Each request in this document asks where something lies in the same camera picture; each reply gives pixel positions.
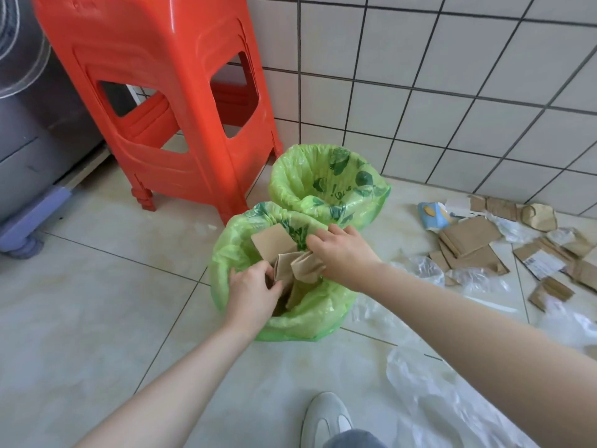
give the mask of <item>green trash bag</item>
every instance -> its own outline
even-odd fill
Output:
[[[228,276],[231,268],[243,271],[261,261],[251,235],[281,223],[299,250],[306,250],[307,234],[326,228],[313,218],[282,209],[275,203],[259,203],[244,214],[234,216],[215,243],[210,263],[211,296],[216,307],[224,311],[228,302]],[[356,294],[333,281],[321,283],[307,292],[301,303],[280,316],[272,317],[257,336],[261,341],[316,341],[342,324]]]
[[[363,157],[331,144],[298,144],[273,164],[269,195],[281,207],[329,225],[369,225],[391,187]]]

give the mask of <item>person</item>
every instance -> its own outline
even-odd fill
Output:
[[[408,324],[469,384],[539,446],[594,446],[597,362],[541,331],[384,264],[353,227],[330,225],[307,238],[323,276],[369,295]],[[265,261],[230,274],[219,330],[91,430],[78,448],[180,447],[227,371],[271,317],[282,285],[271,289]],[[352,429],[332,393],[315,397],[301,448],[383,446]]]

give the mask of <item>person's right arm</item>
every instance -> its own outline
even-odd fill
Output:
[[[595,445],[596,361],[384,264],[353,227],[319,229],[307,245],[326,278],[392,311],[539,446]]]

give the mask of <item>trash bin filled with cardboard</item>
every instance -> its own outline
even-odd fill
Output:
[[[391,187],[369,162],[331,144],[298,144],[273,164],[269,195],[317,221],[361,229],[382,210]]]
[[[274,267],[275,280],[284,283],[284,292],[258,340],[315,341],[338,329],[356,294],[320,276],[322,264],[306,245],[307,235],[318,228],[327,226],[272,202],[259,203],[231,218],[211,258],[216,307],[226,308],[232,268],[243,271],[265,259]]]

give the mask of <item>shoe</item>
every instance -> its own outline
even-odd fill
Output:
[[[348,410],[332,392],[318,394],[304,415],[300,448],[322,448],[330,438],[352,429]]]

